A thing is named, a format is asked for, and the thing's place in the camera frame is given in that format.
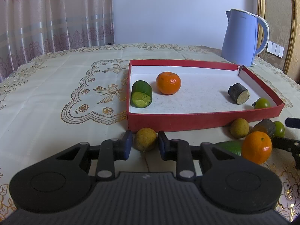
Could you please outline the green tomato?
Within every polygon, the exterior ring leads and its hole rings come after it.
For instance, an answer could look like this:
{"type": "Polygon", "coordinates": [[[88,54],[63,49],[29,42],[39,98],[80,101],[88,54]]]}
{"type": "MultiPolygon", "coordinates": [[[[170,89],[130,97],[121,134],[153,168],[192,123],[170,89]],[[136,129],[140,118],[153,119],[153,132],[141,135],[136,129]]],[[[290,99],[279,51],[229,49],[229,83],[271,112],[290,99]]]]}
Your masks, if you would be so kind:
{"type": "Polygon", "coordinates": [[[274,136],[283,138],[285,136],[284,124],[281,121],[274,121],[274,126],[275,126],[274,136]]]}
{"type": "Polygon", "coordinates": [[[264,109],[264,108],[269,108],[271,106],[270,102],[266,98],[259,98],[256,100],[252,106],[254,109],[264,109]]]}

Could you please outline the dark sugarcane piece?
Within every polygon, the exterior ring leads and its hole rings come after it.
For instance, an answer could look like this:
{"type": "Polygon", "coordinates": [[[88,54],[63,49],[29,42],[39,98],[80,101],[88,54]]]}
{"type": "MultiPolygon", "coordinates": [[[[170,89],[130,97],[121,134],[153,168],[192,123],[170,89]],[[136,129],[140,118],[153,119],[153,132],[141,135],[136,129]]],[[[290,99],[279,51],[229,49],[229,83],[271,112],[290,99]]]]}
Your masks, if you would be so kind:
{"type": "Polygon", "coordinates": [[[270,138],[274,135],[275,130],[276,126],[270,119],[263,119],[252,128],[252,132],[263,132],[270,138]]]}
{"type": "Polygon", "coordinates": [[[250,92],[240,83],[230,86],[228,89],[228,94],[238,105],[244,104],[250,98],[250,92]]]}

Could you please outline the yellow-brown longan fruit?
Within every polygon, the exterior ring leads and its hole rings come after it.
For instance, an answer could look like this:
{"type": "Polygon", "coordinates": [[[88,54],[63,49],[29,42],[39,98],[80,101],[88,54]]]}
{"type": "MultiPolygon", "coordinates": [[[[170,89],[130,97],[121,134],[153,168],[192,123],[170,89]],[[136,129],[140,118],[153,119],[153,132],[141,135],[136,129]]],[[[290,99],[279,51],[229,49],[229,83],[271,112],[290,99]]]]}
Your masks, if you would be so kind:
{"type": "Polygon", "coordinates": [[[250,130],[248,121],[243,118],[238,118],[230,126],[230,133],[236,139],[245,137],[250,130]]]}
{"type": "Polygon", "coordinates": [[[141,152],[147,152],[154,148],[157,134],[151,128],[141,128],[135,135],[134,147],[141,152]]]}

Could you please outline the orange mandarin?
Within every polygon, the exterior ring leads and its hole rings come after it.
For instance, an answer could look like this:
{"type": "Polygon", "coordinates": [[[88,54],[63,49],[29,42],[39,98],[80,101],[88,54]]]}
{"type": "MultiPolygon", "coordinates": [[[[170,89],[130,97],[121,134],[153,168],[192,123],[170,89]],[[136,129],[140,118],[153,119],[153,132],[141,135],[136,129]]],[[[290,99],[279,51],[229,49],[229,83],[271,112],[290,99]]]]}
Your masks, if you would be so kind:
{"type": "Polygon", "coordinates": [[[265,163],[272,152],[272,141],[264,132],[252,132],[243,141],[241,156],[255,164],[265,163]]]}
{"type": "Polygon", "coordinates": [[[165,95],[173,95],[181,88],[180,77],[172,72],[162,72],[156,78],[158,90],[165,95]]]}

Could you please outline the green cucumber piece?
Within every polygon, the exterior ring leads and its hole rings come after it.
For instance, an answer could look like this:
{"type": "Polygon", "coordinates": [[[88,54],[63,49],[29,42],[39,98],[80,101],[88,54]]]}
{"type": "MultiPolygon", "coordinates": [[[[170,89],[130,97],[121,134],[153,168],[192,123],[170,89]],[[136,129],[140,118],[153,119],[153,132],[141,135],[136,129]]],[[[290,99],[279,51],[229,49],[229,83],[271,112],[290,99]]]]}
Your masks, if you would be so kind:
{"type": "Polygon", "coordinates": [[[131,90],[131,104],[137,108],[146,108],[152,103],[152,87],[143,80],[135,81],[131,90]]]}
{"type": "Polygon", "coordinates": [[[232,140],[216,143],[215,146],[234,153],[235,155],[241,156],[242,144],[243,141],[241,140],[232,140]]]}

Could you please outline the red cardboard tray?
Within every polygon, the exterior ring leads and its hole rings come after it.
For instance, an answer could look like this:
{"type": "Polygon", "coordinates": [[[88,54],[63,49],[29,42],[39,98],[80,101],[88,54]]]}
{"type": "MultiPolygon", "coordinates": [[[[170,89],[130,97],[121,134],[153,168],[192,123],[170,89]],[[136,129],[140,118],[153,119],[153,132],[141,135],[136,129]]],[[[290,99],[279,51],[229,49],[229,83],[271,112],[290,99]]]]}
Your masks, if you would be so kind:
{"type": "Polygon", "coordinates": [[[129,64],[127,95],[131,95],[135,81],[146,81],[153,89],[152,103],[136,108],[127,100],[128,128],[176,132],[223,127],[237,118],[248,122],[278,117],[284,108],[281,98],[260,78],[244,66],[222,62],[142,59],[129,64]],[[156,78],[161,72],[176,73],[181,88],[173,95],[157,90],[156,78]],[[228,94],[230,86],[240,83],[250,92],[250,98],[241,105],[228,94]],[[271,106],[254,109],[252,104],[266,98],[271,106]]]}

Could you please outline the blue electric kettle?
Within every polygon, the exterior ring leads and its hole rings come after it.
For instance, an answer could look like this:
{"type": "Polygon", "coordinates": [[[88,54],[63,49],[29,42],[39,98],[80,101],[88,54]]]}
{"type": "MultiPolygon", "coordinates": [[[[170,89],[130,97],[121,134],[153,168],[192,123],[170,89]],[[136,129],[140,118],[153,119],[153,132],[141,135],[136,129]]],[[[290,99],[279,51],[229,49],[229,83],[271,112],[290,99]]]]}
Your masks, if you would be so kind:
{"type": "Polygon", "coordinates": [[[269,41],[269,24],[262,17],[248,11],[226,11],[226,29],[221,57],[237,65],[250,67],[254,57],[260,54],[269,41]],[[257,46],[258,26],[263,28],[263,41],[257,46]]]}

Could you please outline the floral pink curtain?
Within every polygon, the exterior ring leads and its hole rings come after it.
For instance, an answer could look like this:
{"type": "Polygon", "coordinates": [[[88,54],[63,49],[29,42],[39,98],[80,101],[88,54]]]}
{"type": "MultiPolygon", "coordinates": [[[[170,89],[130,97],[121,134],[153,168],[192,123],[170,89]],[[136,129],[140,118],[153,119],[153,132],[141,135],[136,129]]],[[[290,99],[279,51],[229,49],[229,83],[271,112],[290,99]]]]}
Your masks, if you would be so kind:
{"type": "Polygon", "coordinates": [[[1,79],[49,52],[113,43],[112,0],[1,0],[1,79]]]}

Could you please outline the white wall switch panel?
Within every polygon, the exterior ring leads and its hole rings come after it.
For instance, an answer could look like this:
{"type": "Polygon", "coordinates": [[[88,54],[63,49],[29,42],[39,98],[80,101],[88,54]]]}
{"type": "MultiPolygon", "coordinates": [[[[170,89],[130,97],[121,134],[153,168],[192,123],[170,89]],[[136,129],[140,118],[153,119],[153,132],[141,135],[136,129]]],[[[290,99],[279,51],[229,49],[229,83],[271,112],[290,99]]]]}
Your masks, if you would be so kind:
{"type": "Polygon", "coordinates": [[[282,58],[283,54],[284,54],[284,47],[282,47],[281,45],[276,44],[275,42],[268,41],[266,51],[268,53],[271,53],[271,54],[279,57],[279,58],[282,58]]]}

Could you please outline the gold wall moulding frame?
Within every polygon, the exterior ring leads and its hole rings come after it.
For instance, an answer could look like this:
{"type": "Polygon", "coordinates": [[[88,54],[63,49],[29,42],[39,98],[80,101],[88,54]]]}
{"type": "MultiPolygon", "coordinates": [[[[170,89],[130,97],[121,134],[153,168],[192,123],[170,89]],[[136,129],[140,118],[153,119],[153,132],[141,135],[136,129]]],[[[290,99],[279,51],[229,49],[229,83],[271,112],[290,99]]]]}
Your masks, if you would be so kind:
{"type": "Polygon", "coordinates": [[[269,40],[284,48],[282,58],[266,50],[259,57],[299,81],[299,0],[257,0],[257,15],[269,24],[269,40]]]}

